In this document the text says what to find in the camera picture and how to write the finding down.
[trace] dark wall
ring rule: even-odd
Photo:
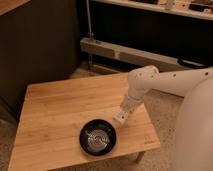
[[[68,78],[79,37],[75,0],[31,0],[0,16],[1,107],[19,118],[28,84]]]

